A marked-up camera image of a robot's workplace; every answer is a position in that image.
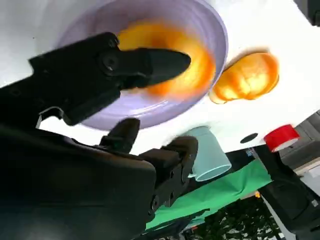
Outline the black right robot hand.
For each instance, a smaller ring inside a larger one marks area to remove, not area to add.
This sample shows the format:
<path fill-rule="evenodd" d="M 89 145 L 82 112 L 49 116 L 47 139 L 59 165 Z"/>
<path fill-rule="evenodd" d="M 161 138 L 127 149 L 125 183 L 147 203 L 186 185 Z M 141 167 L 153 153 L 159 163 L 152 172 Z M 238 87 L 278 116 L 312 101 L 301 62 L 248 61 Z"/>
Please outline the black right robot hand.
<path fill-rule="evenodd" d="M 94 146 L 39 128 L 49 117 L 74 126 L 122 90 L 162 83 L 191 63 L 180 51 L 118 45 L 106 32 L 38 55 L 31 76 L 1 88 L 1 239 L 133 240 L 187 188 L 195 137 L 132 155 L 137 118 L 121 120 Z"/>

